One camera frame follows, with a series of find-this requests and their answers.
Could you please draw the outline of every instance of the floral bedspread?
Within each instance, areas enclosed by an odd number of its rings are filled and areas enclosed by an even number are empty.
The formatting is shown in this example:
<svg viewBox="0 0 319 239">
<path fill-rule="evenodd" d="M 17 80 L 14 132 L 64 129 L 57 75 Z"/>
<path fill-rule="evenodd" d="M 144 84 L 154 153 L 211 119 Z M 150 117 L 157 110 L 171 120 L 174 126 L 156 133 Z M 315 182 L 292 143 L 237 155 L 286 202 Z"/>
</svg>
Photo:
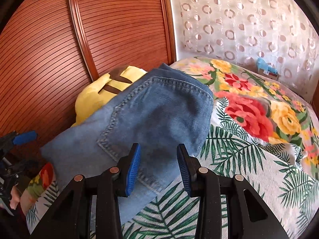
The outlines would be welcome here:
<svg viewBox="0 0 319 239">
<path fill-rule="evenodd" d="M 281 83 L 223 60 L 195 57 L 171 67 L 208 85 L 215 99 L 227 98 L 224 112 L 259 143 L 269 148 L 290 143 L 291 150 L 284 145 L 293 158 L 288 162 L 319 179 L 319 122 L 302 98 Z M 214 110 L 212 124 L 222 127 L 225 120 L 220 111 Z M 300 153 L 294 146 L 300 147 Z"/>
</svg>

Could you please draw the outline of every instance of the yellow flower print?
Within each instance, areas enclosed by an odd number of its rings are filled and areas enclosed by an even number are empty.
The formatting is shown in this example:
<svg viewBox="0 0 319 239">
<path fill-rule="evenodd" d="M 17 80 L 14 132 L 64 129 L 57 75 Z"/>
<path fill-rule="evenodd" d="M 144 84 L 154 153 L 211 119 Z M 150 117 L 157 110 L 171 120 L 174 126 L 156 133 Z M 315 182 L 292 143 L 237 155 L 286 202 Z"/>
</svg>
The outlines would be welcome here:
<svg viewBox="0 0 319 239">
<path fill-rule="evenodd" d="M 221 83 L 220 84 L 220 90 L 223 90 L 223 91 L 229 90 L 229 85 L 227 85 L 225 83 Z"/>
<path fill-rule="evenodd" d="M 287 97 L 286 95 L 282 96 L 286 101 L 290 101 L 289 97 Z"/>
<path fill-rule="evenodd" d="M 272 85 L 275 87 L 275 88 L 277 88 L 277 89 L 279 89 L 280 88 L 280 85 L 279 84 L 277 84 L 277 83 L 272 83 Z"/>
<path fill-rule="evenodd" d="M 306 157 L 303 160 L 304 160 L 304 163 L 307 165 L 310 165 L 310 162 L 312 162 L 314 165 L 319 164 L 318 157 L 315 157 L 315 158 Z"/>
<path fill-rule="evenodd" d="M 189 60 L 191 63 L 198 63 L 198 59 L 192 58 Z"/>
<path fill-rule="evenodd" d="M 272 137 L 268 137 L 268 139 L 271 144 L 287 143 L 287 141 L 280 138 L 276 132 L 273 132 Z"/>
<path fill-rule="evenodd" d="M 301 132 L 301 126 L 296 114 L 287 103 L 272 101 L 270 107 L 272 120 L 284 134 L 294 135 Z"/>
<path fill-rule="evenodd" d="M 230 93 L 235 93 L 235 94 L 247 95 L 249 91 L 247 91 L 247 90 L 239 90 L 237 88 L 233 88 L 232 87 L 232 88 L 229 89 L 229 92 Z"/>
<path fill-rule="evenodd" d="M 264 93 L 264 90 L 262 87 L 260 86 L 251 86 L 249 88 L 249 92 L 248 92 L 248 95 L 251 96 L 251 97 L 255 97 L 255 98 L 259 98 L 259 97 L 263 97 L 263 98 L 267 98 L 267 95 Z"/>
<path fill-rule="evenodd" d="M 269 92 L 270 92 L 272 95 L 276 95 L 276 92 L 275 92 L 273 89 L 269 89 Z"/>
<path fill-rule="evenodd" d="M 230 70 L 232 68 L 232 65 L 224 60 L 212 59 L 211 63 L 215 68 L 219 69 L 222 72 L 230 73 Z"/>
<path fill-rule="evenodd" d="M 221 71 L 217 71 L 216 74 L 217 74 L 217 76 L 220 77 L 220 78 L 224 78 L 224 77 L 225 77 L 225 74 L 222 73 Z"/>
<path fill-rule="evenodd" d="M 34 182 L 35 182 L 36 184 L 38 184 L 38 183 L 39 183 L 39 179 L 40 179 L 40 175 L 38 174 L 38 175 L 34 178 Z"/>
<path fill-rule="evenodd" d="M 317 131 L 315 128 L 312 129 L 312 133 L 313 133 L 315 136 L 318 136 L 318 131 Z"/>
<path fill-rule="evenodd" d="M 302 130 L 300 133 L 303 135 L 303 137 L 305 138 L 305 140 L 309 140 L 309 139 L 310 139 L 310 136 L 309 136 L 309 132 L 308 132 L 308 131 Z"/>
</svg>

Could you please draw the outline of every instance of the palm leaf print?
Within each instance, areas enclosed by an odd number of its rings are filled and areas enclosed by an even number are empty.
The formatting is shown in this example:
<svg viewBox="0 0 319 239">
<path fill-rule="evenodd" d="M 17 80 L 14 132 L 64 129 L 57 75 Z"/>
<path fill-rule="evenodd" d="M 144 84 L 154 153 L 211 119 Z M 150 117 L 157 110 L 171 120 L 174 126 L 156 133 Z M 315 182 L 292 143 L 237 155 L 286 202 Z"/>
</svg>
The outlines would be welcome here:
<svg viewBox="0 0 319 239">
<path fill-rule="evenodd" d="M 33 226 L 33 224 L 35 224 L 36 222 L 40 221 L 37 214 L 38 214 L 37 206 L 36 206 L 36 203 L 34 203 L 30 207 L 26 215 L 26 219 L 31 226 Z"/>
<path fill-rule="evenodd" d="M 286 173 L 282 182 L 284 187 L 280 187 L 283 191 L 279 195 L 279 198 L 282 198 L 281 203 L 284 207 L 308 208 L 318 194 L 318 181 L 287 163 L 281 161 L 275 161 L 275 163 L 284 167 L 279 170 L 280 172 Z"/>
<path fill-rule="evenodd" d="M 299 234 L 301 234 L 302 231 L 304 231 L 306 229 L 306 227 L 310 224 L 310 221 L 312 220 L 312 218 L 314 217 L 315 212 L 312 209 L 306 209 L 306 210 L 301 210 L 300 211 L 300 215 L 297 217 L 298 221 L 297 221 L 297 225 L 298 225 L 298 229 L 299 229 Z"/>
<path fill-rule="evenodd" d="M 94 231 L 90 232 L 90 239 L 95 239 L 96 233 Z"/>
<path fill-rule="evenodd" d="M 44 199 L 48 203 L 44 203 L 45 206 L 50 207 L 53 202 L 56 200 L 56 198 L 59 195 L 59 189 L 56 181 L 53 181 L 50 186 L 45 191 Z"/>
<path fill-rule="evenodd" d="M 134 222 L 124 232 L 124 239 L 143 239 L 150 236 L 156 236 L 157 239 L 193 239 L 199 198 L 191 199 L 184 188 L 180 188 L 180 184 L 181 182 L 170 188 L 163 197 L 156 197 L 138 213 L 133 219 Z M 132 232 L 135 225 L 142 227 Z"/>
<path fill-rule="evenodd" d="M 295 159 L 296 159 L 296 167 L 303 171 L 303 168 L 301 166 L 301 160 L 303 158 L 302 152 L 301 152 L 301 148 L 297 145 L 291 144 L 293 146 L 293 150 L 294 150 L 294 155 L 295 155 Z"/>
<path fill-rule="evenodd" d="M 257 167 L 263 170 L 263 151 L 250 142 L 244 141 L 233 134 L 213 127 L 211 132 L 213 140 L 211 154 L 213 171 L 219 175 L 231 177 L 236 173 L 236 168 L 243 166 L 245 174 L 254 171 Z"/>
<path fill-rule="evenodd" d="M 221 195 L 221 223 L 222 228 L 228 226 L 226 195 Z"/>
<path fill-rule="evenodd" d="M 208 136 L 204 142 L 204 145 L 202 147 L 202 151 L 200 153 L 200 158 L 203 157 L 203 155 L 205 154 L 205 160 L 207 159 L 209 152 L 212 151 L 212 132 L 213 132 L 213 125 L 210 126 L 210 131 L 208 133 Z"/>
<path fill-rule="evenodd" d="M 260 145 L 261 149 L 273 154 L 274 156 L 278 157 L 280 160 L 289 163 L 289 154 L 285 151 L 285 144 L 268 144 L 268 145 Z"/>
<path fill-rule="evenodd" d="M 257 191 L 257 193 L 260 195 L 260 197 L 263 199 L 265 196 L 265 192 L 263 194 L 261 194 L 260 183 L 258 183 L 258 186 L 256 186 L 254 181 L 251 178 L 249 178 L 249 176 L 247 176 L 247 181 L 255 189 L 255 191 Z"/>
<path fill-rule="evenodd" d="M 282 218 L 280 219 L 280 224 L 281 224 L 282 227 L 285 229 L 285 225 L 284 225 L 283 222 L 282 222 Z M 286 233 L 287 233 L 287 235 L 288 235 L 289 238 L 291 238 L 292 235 L 293 235 L 293 232 L 291 232 L 289 229 L 286 231 Z"/>
</svg>

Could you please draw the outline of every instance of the red flower print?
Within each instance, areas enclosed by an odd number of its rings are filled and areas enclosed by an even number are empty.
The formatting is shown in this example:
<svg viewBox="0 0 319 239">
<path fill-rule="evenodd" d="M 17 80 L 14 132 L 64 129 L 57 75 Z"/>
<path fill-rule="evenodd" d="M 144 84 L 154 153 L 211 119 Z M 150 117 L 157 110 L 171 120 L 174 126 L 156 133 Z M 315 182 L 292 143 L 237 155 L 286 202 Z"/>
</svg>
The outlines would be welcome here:
<svg viewBox="0 0 319 239">
<path fill-rule="evenodd" d="M 239 78 L 238 76 L 234 75 L 233 73 L 225 74 L 225 81 L 232 87 L 239 89 L 240 91 L 249 90 L 249 87 L 251 87 L 251 84 L 248 82 L 248 80 Z"/>
<path fill-rule="evenodd" d="M 217 92 L 215 96 L 226 97 L 229 100 L 225 112 L 248 134 L 263 141 L 269 141 L 268 137 L 272 136 L 273 126 L 259 101 L 225 91 Z"/>
<path fill-rule="evenodd" d="M 316 157 L 318 153 L 318 151 L 315 148 L 315 145 L 306 146 L 305 151 L 307 152 L 307 156 L 310 158 Z"/>
<path fill-rule="evenodd" d="M 40 178 L 42 180 L 42 187 L 44 190 L 50 186 L 53 179 L 53 166 L 50 163 L 44 165 L 40 171 Z"/>
</svg>

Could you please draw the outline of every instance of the white curtain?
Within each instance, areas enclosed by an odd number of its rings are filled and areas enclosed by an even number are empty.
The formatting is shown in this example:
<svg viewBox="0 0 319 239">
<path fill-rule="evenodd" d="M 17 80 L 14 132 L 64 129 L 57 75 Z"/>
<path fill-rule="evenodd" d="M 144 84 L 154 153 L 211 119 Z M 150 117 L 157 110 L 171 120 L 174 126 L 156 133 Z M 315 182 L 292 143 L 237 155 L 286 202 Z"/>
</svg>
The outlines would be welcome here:
<svg viewBox="0 0 319 239">
<path fill-rule="evenodd" d="M 227 60 L 255 71 L 262 57 L 310 101 L 319 79 L 318 34 L 293 0 L 171 0 L 178 59 Z"/>
</svg>

